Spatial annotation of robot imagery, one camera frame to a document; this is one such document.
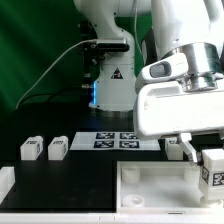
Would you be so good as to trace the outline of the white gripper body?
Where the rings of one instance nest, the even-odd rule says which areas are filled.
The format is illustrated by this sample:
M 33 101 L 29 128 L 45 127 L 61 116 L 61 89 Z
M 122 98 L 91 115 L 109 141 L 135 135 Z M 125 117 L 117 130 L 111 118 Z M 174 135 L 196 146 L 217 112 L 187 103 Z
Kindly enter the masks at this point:
M 224 129 L 224 84 L 213 91 L 186 93 L 175 82 L 144 86 L 133 110 L 134 131 L 141 140 L 217 133 Z

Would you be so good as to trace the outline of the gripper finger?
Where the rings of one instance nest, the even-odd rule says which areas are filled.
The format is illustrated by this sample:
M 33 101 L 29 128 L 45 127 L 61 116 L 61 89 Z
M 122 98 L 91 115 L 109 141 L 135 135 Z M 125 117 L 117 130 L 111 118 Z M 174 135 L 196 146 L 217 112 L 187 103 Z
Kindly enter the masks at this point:
M 177 143 L 183 152 L 187 155 L 192 166 L 199 166 L 202 162 L 202 156 L 191 144 L 192 136 L 190 133 L 180 133 L 177 136 Z

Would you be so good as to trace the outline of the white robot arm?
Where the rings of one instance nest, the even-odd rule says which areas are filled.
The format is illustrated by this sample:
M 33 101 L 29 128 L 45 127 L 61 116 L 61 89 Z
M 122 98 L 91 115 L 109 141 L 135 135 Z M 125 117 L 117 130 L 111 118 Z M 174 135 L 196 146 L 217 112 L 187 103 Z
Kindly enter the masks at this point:
M 106 115 L 131 114 L 142 140 L 174 137 L 193 164 L 203 157 L 194 135 L 224 129 L 222 0 L 73 0 L 93 26 L 100 74 L 91 108 Z M 153 41 L 146 63 L 134 70 L 135 40 L 115 20 L 150 14 Z

